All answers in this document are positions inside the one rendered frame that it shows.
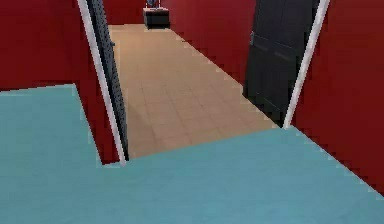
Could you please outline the black studded room door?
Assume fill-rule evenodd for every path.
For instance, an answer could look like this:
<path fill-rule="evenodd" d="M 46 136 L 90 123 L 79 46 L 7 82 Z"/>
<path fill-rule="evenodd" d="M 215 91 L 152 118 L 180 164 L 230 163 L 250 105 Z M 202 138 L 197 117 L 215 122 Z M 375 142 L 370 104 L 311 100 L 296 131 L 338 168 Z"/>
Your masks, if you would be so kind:
<path fill-rule="evenodd" d="M 86 0 L 93 29 L 95 32 L 96 42 L 106 77 L 109 95 L 112 101 L 112 107 L 117 122 L 117 128 L 122 142 L 124 159 L 129 160 L 128 140 L 127 140 L 127 122 L 124 105 L 124 98 L 121 91 L 118 71 L 114 58 L 114 42 L 110 38 L 107 18 L 103 5 L 103 0 Z"/>

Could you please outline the black low cabinet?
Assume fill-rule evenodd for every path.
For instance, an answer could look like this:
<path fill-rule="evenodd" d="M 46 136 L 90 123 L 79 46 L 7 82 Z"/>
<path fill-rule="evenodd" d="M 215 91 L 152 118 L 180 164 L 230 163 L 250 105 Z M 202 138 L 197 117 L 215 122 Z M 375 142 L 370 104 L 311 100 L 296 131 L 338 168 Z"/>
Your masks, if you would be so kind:
<path fill-rule="evenodd" d="M 169 10 L 166 8 L 144 8 L 144 24 L 148 29 L 169 28 Z"/>

